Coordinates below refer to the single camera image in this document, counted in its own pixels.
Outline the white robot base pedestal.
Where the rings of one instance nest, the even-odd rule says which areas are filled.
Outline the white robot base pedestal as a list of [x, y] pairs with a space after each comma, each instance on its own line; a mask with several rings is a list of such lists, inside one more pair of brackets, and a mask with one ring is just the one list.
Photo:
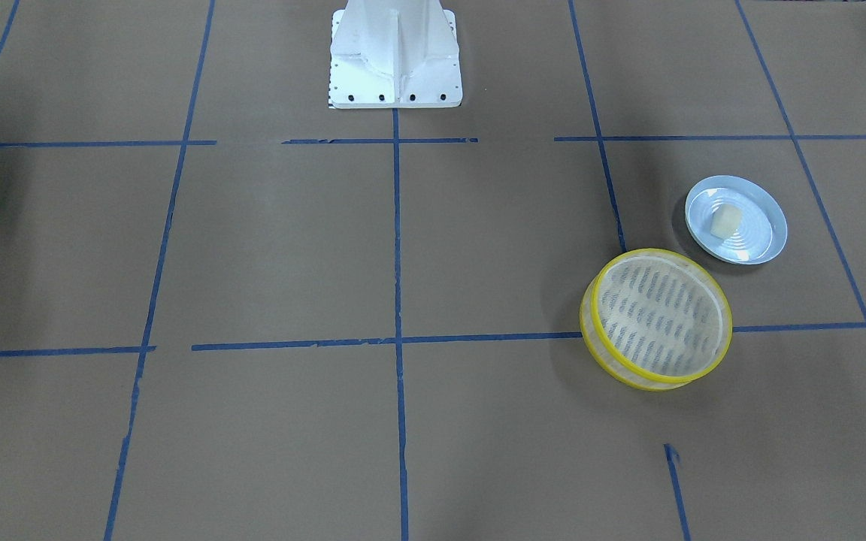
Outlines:
[[332, 14], [329, 107], [433, 109], [463, 97], [457, 21], [440, 1], [348, 1]]

